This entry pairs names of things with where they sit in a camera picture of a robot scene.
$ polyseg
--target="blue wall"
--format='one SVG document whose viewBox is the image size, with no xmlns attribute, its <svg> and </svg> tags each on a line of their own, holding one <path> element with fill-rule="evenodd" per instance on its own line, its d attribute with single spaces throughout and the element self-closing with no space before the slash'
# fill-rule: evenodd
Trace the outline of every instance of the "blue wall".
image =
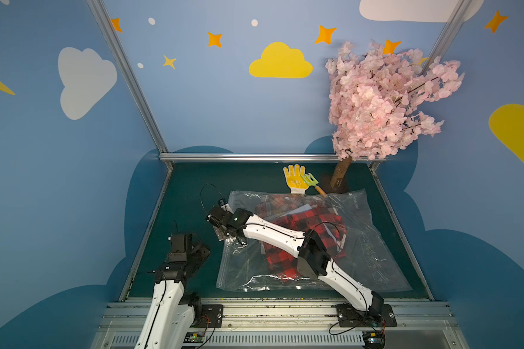
<svg viewBox="0 0 524 349">
<path fill-rule="evenodd" d="M 343 42 L 354 43 L 357 53 L 366 52 L 371 40 L 386 39 L 402 41 L 400 51 L 428 52 L 443 27 L 371 21 L 354 0 L 106 0 L 105 5 L 111 18 L 120 18 L 117 34 L 170 151 L 212 146 L 232 152 L 305 152 L 335 131 L 328 122 L 325 64 Z M 337 28 L 330 45 L 314 43 L 320 26 Z M 208 32 L 222 34 L 221 47 L 208 46 Z M 252 76 L 250 64 L 276 41 L 300 49 L 312 73 L 302 79 Z M 163 66 L 164 55 L 176 58 L 175 69 Z M 329 148 L 324 144 L 317 150 Z"/>
<path fill-rule="evenodd" d="M 484 26 L 496 10 L 509 18 L 492 33 Z M 392 157 L 379 176 L 470 347 L 524 348 L 524 336 L 501 340 L 524 325 L 524 163 L 489 129 L 497 108 L 524 105 L 524 0 L 486 0 L 444 59 L 460 60 L 466 77 L 450 98 L 422 104 L 446 120 L 442 133 Z"/>
<path fill-rule="evenodd" d="M 65 47 L 114 62 L 85 0 L 0 2 L 0 348 L 89 347 L 167 173 L 120 72 L 64 114 Z"/>
</svg>

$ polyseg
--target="yellow cloud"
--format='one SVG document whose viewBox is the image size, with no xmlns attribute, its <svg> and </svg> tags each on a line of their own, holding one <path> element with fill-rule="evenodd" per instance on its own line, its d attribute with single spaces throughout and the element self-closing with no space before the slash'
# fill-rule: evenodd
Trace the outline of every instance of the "yellow cloud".
<svg viewBox="0 0 524 349">
<path fill-rule="evenodd" d="M 312 73 L 312 65 L 300 50 L 273 42 L 250 64 L 249 72 L 257 78 L 306 78 Z"/>
<path fill-rule="evenodd" d="M 489 118 L 491 132 L 524 163 L 524 106 L 507 104 Z"/>
</svg>

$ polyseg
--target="orange star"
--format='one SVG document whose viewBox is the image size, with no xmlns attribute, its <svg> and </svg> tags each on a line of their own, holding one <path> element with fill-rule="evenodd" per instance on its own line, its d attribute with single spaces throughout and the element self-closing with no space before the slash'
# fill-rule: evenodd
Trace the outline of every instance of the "orange star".
<svg viewBox="0 0 524 349">
<path fill-rule="evenodd" d="M 121 19 L 120 18 L 111 19 L 111 22 L 113 23 L 114 30 L 122 33 Z"/>
<path fill-rule="evenodd" d="M 402 41 L 391 42 L 389 39 L 386 39 L 386 44 L 384 45 L 384 51 L 382 52 L 382 54 L 394 54 L 394 50 L 396 50 L 396 47 L 401 43 Z"/>
<path fill-rule="evenodd" d="M 491 32 L 494 33 L 497 31 L 497 27 L 501 24 L 508 16 L 499 15 L 499 10 L 496 11 L 495 17 L 485 26 L 485 29 L 491 29 Z"/>
<path fill-rule="evenodd" d="M 221 36 L 223 34 L 217 34 L 217 35 L 214 35 L 210 32 L 208 32 L 208 35 L 210 36 L 210 43 L 208 44 L 208 46 L 218 46 L 218 47 L 221 47 L 221 43 L 219 42 L 221 40 Z"/>
<path fill-rule="evenodd" d="M 318 44 L 319 42 L 325 42 L 328 45 L 330 45 L 330 41 L 332 40 L 332 33 L 336 30 L 336 28 L 330 28 L 326 29 L 323 26 L 320 26 L 320 35 L 314 42 L 315 44 Z"/>
</svg>

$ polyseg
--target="ventilation grille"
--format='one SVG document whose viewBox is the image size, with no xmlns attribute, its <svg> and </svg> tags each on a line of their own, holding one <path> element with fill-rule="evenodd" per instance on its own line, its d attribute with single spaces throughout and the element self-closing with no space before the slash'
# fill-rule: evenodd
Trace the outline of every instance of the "ventilation grille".
<svg viewBox="0 0 524 349">
<path fill-rule="evenodd" d="M 140 337 L 140 332 L 117 332 L 111 348 L 134 347 Z M 214 333 L 206 347 L 233 347 L 233 346 L 353 346 L 364 345 L 363 333 L 358 331 L 331 336 L 328 332 L 242 332 L 242 333 Z"/>
<path fill-rule="evenodd" d="M 111 343 L 111 349 L 135 347 L 140 332 L 116 332 Z"/>
</svg>

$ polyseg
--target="pink blossom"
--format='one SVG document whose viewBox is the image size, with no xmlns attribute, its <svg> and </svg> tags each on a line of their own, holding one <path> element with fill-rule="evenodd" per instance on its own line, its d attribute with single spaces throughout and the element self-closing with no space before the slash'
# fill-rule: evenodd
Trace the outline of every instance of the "pink blossom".
<svg viewBox="0 0 524 349">
<path fill-rule="evenodd" d="M 328 60 L 330 123 L 337 126 L 332 144 L 339 159 L 367 156 L 373 160 L 398 153 L 421 134 L 434 136 L 443 122 L 422 112 L 425 102 L 450 96 L 461 86 L 464 74 L 457 61 L 440 64 L 437 57 L 425 75 L 416 65 L 423 53 L 409 50 L 383 56 L 383 45 L 371 43 L 362 61 L 346 43 L 337 59 Z"/>
</svg>

